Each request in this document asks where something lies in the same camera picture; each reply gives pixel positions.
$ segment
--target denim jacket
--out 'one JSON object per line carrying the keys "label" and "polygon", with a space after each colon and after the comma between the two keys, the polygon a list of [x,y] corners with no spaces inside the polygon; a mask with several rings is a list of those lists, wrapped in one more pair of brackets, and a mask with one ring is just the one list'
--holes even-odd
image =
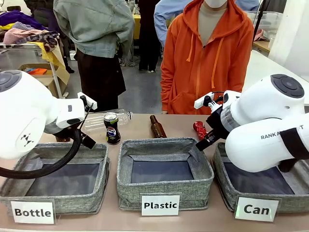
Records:
{"label": "denim jacket", "polygon": [[128,54],[134,31],[125,0],[54,0],[60,29],[84,54],[113,58],[117,42]]}

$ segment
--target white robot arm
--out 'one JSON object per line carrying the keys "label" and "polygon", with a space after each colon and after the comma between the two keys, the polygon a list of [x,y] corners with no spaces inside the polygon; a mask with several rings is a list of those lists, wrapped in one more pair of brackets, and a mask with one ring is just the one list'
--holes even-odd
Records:
{"label": "white robot arm", "polygon": [[[289,171],[295,161],[309,159],[304,96],[302,86],[283,74],[265,77],[241,95],[226,91],[223,106],[214,107],[207,119],[213,130],[197,147],[203,150],[223,138],[237,167],[259,172],[280,164]],[[212,108],[214,101],[208,104]]]}
{"label": "white robot arm", "polygon": [[[43,132],[61,134],[85,117],[82,99],[57,99],[38,80],[22,71],[0,72],[0,102],[2,159],[26,155],[39,142]],[[71,135],[75,138],[78,132]]]}

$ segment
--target black can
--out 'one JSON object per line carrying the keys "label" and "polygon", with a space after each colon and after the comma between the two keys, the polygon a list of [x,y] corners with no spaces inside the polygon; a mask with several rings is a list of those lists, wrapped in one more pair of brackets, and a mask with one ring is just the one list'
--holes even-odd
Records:
{"label": "black can", "polygon": [[118,131],[118,115],[116,113],[106,113],[104,115],[104,124],[107,143],[112,145],[119,143],[121,137]]}

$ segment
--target white face mask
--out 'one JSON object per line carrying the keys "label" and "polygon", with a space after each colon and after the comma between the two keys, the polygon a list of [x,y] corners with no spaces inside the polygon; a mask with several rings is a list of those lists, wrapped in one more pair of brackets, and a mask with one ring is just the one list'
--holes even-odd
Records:
{"label": "white face mask", "polygon": [[207,5],[209,5],[211,8],[219,8],[223,6],[224,3],[227,2],[227,0],[204,0]]}

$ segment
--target orange cloth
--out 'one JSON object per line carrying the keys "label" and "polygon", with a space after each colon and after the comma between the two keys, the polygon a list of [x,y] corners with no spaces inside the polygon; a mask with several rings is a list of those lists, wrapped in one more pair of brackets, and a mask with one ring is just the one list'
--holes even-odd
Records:
{"label": "orange cloth", "polygon": [[189,3],[169,27],[161,81],[162,110],[169,114],[210,114],[194,109],[209,92],[241,92],[253,40],[253,26],[235,3],[221,17],[205,47],[198,33],[198,12],[204,0]]}
{"label": "orange cloth", "polygon": [[38,69],[35,69],[35,70],[32,70],[30,72],[28,72],[30,75],[43,75],[47,72],[47,69],[41,69],[41,68],[38,68]]}

